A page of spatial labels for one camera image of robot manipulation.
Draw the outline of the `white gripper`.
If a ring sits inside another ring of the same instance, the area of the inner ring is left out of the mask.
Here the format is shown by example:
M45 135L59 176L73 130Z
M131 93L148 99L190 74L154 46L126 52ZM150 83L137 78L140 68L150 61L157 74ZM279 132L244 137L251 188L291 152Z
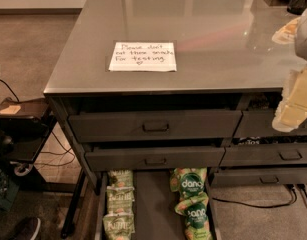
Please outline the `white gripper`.
M272 41L278 44L294 42L299 17L274 33ZM286 79L272 127L280 132L291 132L307 119L307 65L301 71L291 70Z

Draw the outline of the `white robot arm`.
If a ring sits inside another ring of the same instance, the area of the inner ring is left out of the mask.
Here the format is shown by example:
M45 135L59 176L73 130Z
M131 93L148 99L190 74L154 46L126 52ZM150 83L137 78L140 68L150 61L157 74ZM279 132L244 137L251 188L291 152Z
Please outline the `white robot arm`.
M278 44L294 44L295 54L307 61L307 8L300 17L291 20L272 37ZM285 80L272 127L291 132L307 119L307 64L301 71L291 70Z

